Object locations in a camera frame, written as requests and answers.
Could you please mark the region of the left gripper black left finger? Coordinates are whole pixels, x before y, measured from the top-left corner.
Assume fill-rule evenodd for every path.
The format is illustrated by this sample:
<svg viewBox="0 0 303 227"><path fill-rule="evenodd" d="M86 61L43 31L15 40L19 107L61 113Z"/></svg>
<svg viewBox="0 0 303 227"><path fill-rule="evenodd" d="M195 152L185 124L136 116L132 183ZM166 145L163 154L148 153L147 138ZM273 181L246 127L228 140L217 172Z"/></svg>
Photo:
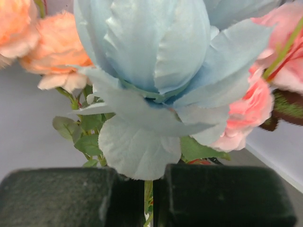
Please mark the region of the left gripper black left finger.
<svg viewBox="0 0 303 227"><path fill-rule="evenodd" d="M110 167L22 169L0 184L3 227L141 227L144 183Z"/></svg>

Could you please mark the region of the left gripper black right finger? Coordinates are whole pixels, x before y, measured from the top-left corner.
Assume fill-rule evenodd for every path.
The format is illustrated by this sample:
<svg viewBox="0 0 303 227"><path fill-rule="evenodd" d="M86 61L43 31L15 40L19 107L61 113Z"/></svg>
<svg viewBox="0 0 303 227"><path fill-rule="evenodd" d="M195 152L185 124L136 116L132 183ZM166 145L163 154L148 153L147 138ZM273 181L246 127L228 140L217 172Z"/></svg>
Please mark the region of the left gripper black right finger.
<svg viewBox="0 0 303 227"><path fill-rule="evenodd" d="M293 227L297 217L269 168L170 164L154 182L156 227Z"/></svg>

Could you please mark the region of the blue hydrangea stem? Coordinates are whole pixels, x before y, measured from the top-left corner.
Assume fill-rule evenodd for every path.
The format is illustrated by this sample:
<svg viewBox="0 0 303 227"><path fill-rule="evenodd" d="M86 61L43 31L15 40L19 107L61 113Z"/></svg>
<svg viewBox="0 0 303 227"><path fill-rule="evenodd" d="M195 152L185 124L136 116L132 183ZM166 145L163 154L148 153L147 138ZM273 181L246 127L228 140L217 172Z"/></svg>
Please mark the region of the blue hydrangea stem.
<svg viewBox="0 0 303 227"><path fill-rule="evenodd" d="M91 67L79 67L100 102L80 114L114 116L98 145L107 165L157 180L181 158L181 138L210 145L272 28L257 25L277 0L76 0L77 32Z"/></svg>

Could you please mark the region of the pink double rose stem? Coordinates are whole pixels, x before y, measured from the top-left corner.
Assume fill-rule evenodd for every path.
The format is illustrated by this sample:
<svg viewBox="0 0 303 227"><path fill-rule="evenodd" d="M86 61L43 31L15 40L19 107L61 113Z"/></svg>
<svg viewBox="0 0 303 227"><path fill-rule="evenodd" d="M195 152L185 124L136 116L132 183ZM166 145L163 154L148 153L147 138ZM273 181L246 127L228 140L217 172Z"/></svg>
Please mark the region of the pink double rose stem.
<svg viewBox="0 0 303 227"><path fill-rule="evenodd" d="M246 95L230 105L221 137L209 146L191 137L181 140L187 164L219 164L229 152L246 146L247 136L260 127L274 131L279 120L303 123L303 3L285 3L253 22L274 26L269 45L250 68Z"/></svg>

